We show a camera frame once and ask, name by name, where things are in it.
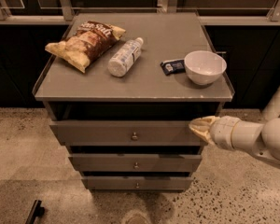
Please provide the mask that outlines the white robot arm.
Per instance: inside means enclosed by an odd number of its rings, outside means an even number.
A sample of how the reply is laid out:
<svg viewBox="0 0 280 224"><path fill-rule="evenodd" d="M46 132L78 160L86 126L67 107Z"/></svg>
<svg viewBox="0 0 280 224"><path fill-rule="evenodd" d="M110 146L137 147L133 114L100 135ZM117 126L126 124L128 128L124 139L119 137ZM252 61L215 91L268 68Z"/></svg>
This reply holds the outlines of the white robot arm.
<svg viewBox="0 0 280 224"><path fill-rule="evenodd" d="M221 149L239 150L280 169L280 86L262 111L265 123L232 116L194 119L189 128L204 142Z"/></svg>

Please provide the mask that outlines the round robot base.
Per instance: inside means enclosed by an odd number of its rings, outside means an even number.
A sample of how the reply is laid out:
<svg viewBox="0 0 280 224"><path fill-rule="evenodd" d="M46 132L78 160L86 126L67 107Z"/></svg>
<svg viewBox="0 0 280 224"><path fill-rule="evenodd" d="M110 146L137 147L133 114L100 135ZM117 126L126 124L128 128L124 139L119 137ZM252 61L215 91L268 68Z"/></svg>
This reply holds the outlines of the round robot base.
<svg viewBox="0 0 280 224"><path fill-rule="evenodd" d="M138 210L131 210L122 219L121 224L150 224L145 214Z"/></svg>

